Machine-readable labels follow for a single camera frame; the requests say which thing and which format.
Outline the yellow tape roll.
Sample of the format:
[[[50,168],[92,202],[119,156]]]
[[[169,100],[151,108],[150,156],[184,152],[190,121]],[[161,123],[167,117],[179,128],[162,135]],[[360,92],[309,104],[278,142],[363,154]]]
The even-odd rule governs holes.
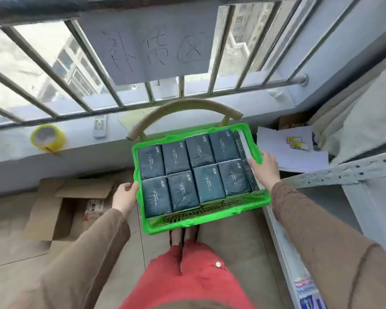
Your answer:
[[[57,155],[65,146],[65,134],[53,124],[44,124],[37,127],[30,136],[31,144],[38,149]]]

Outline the person's red trousers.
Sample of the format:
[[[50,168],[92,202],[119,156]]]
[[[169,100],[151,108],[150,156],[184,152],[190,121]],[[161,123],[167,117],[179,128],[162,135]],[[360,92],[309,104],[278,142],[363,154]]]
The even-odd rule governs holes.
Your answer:
[[[179,301],[256,309],[224,261],[207,244],[189,239],[151,260],[119,309],[153,309]]]

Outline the person's left hand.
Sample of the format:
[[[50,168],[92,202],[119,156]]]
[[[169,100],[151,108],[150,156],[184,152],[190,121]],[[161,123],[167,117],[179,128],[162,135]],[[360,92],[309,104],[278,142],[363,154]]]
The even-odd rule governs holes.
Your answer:
[[[126,220],[137,203],[137,196],[129,195],[131,185],[129,182],[120,184],[112,199],[112,208],[118,210]]]

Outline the handwritten paper sign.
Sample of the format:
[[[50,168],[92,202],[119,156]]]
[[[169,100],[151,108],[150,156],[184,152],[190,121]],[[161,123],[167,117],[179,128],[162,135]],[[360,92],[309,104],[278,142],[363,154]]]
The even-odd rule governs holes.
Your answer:
[[[85,13],[78,24],[116,86],[209,70],[216,1]]]

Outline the white remote control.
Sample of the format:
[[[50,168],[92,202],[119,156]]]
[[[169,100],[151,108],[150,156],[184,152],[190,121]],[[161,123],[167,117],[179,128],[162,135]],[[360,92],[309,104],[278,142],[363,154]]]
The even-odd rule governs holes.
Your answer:
[[[107,136],[107,115],[94,117],[93,138],[103,139]]]

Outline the small brown cardboard box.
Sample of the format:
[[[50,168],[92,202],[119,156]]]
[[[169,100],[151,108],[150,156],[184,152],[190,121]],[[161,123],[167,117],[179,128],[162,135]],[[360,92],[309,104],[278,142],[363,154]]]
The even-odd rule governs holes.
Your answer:
[[[305,112],[289,114],[282,116],[278,120],[277,130],[291,129],[300,126],[305,126],[309,117]]]

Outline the person's right forearm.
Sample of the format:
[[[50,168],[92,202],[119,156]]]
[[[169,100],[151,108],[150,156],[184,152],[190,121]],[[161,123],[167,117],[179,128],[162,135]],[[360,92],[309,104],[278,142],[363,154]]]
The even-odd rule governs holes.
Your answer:
[[[386,252],[292,186],[270,191],[286,230],[329,309],[386,309]]]

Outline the pale yellow paper sheet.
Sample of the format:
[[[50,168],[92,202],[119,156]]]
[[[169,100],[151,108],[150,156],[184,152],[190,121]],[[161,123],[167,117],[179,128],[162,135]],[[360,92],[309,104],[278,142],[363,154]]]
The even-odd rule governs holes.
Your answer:
[[[144,109],[135,109],[118,117],[118,121],[120,124],[127,130],[131,131],[131,129],[139,123],[145,116],[154,111],[154,108],[144,108]]]

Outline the colourful printed card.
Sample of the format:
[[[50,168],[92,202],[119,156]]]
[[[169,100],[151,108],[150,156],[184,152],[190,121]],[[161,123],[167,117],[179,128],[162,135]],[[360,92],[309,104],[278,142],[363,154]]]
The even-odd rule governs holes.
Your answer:
[[[309,145],[303,142],[302,137],[286,137],[286,143],[291,149],[309,151]]]

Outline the person's shoes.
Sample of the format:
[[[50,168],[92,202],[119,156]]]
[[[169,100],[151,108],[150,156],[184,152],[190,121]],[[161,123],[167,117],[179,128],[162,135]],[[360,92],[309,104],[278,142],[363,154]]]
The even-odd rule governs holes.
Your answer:
[[[198,242],[200,225],[194,225],[188,228],[178,228],[169,231],[169,245],[170,247],[179,245],[184,246],[186,240],[191,240],[194,243]]]

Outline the metal window bars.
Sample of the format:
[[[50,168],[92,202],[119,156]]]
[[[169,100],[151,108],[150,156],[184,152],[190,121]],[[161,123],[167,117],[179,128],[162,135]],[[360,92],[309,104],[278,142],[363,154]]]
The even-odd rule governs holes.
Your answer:
[[[216,1],[206,73],[116,86],[78,24],[85,13]],[[306,86],[301,69],[361,0],[347,7],[284,79],[279,65],[323,0],[0,0],[0,130]]]

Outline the pile of white paper sheets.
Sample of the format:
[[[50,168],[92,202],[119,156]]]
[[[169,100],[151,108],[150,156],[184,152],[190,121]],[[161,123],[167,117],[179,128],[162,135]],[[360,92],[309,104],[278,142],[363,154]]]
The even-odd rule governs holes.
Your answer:
[[[309,145],[309,151],[291,149],[286,137],[302,137]],[[278,166],[286,171],[309,173],[329,168],[329,155],[326,151],[314,150],[313,133],[310,126],[273,130],[258,127],[257,146],[273,154]]]

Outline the chair with curved wooden backrest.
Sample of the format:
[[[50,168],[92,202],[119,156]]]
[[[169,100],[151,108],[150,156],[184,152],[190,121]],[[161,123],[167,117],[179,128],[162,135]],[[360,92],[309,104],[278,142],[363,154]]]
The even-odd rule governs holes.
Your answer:
[[[182,112],[184,110],[209,110],[219,114],[223,114],[224,118],[220,123],[220,126],[227,126],[230,119],[240,120],[243,117],[243,113],[218,102],[198,99],[198,98],[180,98],[164,105],[155,108],[151,113],[141,119],[129,132],[126,138],[133,142],[137,138],[141,141],[146,140],[144,131],[153,123],[161,118],[173,114],[176,112]]]

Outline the open cardboard box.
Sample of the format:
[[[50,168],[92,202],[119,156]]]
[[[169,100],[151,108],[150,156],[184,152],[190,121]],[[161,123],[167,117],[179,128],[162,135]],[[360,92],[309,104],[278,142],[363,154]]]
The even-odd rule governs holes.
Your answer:
[[[42,179],[24,237],[34,241],[50,241],[47,254],[47,262],[50,263],[96,221],[84,220],[87,200],[104,199],[105,213],[112,207],[113,194],[119,182],[118,175]]]

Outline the person's left forearm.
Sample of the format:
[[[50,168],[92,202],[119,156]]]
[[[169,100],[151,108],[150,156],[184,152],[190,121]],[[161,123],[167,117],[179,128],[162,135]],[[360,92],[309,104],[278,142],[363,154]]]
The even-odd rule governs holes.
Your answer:
[[[130,239],[128,214],[109,209],[6,309],[94,309]]]

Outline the grey metal shelf rack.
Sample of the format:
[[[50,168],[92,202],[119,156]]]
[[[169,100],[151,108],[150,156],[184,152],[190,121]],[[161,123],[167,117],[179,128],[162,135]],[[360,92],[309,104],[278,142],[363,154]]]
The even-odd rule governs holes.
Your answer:
[[[339,185],[349,205],[329,200],[325,208],[353,228],[377,242],[386,252],[386,153],[351,161],[322,171],[283,179],[297,189]],[[271,206],[263,208],[273,238],[287,291],[291,297],[290,309],[300,309],[294,281],[310,276],[285,230],[275,219]]]

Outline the person's right hand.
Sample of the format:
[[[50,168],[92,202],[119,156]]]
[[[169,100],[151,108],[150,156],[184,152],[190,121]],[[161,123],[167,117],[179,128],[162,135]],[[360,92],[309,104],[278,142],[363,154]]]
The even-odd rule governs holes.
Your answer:
[[[264,186],[269,193],[273,187],[281,182],[278,163],[275,156],[267,151],[262,150],[261,175],[255,178]]]

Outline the blue and white packets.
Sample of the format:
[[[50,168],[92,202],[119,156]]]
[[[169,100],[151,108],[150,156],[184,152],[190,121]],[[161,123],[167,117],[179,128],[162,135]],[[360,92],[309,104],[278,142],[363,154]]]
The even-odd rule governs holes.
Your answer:
[[[328,309],[311,276],[294,281],[300,309]]]

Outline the beige cloth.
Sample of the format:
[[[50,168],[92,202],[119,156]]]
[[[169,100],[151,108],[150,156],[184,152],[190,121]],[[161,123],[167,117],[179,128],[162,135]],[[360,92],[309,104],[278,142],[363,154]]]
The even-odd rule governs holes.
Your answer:
[[[308,124],[332,166],[386,152],[386,59],[330,98]]]

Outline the packet inside cardboard box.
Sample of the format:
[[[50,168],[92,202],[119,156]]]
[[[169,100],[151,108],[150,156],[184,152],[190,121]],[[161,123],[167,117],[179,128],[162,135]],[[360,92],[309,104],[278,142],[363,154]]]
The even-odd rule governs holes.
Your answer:
[[[91,198],[87,200],[86,211],[84,214],[85,221],[97,220],[104,213],[104,199]]]

